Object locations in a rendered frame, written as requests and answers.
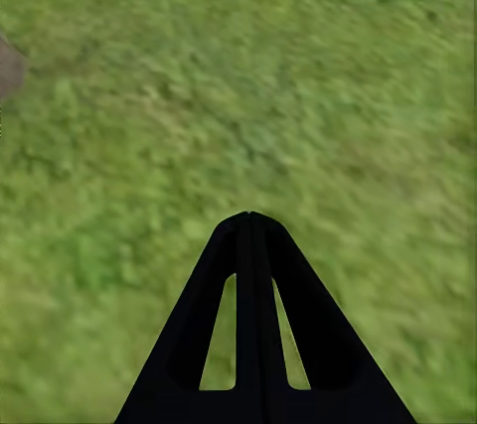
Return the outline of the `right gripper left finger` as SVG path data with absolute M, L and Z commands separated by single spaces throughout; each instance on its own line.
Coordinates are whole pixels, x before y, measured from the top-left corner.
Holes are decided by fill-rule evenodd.
M 264 424 L 249 212 L 218 224 L 114 424 Z M 200 383 L 226 280 L 237 274 L 236 386 Z

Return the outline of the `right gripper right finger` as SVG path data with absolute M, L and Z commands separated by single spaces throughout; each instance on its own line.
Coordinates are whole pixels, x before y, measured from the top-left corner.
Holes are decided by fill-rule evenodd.
M 288 230 L 248 217 L 264 424 L 416 424 Z M 288 384 L 272 278 L 310 391 Z

